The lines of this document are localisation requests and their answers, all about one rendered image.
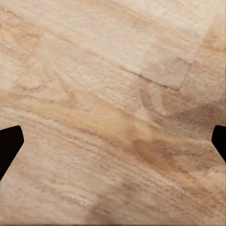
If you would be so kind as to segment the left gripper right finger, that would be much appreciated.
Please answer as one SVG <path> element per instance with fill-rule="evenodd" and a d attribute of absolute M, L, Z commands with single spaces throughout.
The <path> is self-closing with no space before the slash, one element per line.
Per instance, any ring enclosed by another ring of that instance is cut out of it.
<path fill-rule="evenodd" d="M 211 142 L 226 162 L 226 127 L 216 125 L 212 134 Z"/>

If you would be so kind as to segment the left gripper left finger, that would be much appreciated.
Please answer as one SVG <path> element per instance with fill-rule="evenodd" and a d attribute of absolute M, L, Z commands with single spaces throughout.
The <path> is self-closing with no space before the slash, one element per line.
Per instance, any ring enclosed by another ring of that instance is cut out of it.
<path fill-rule="evenodd" d="M 24 143 L 19 125 L 0 130 L 0 181 Z"/>

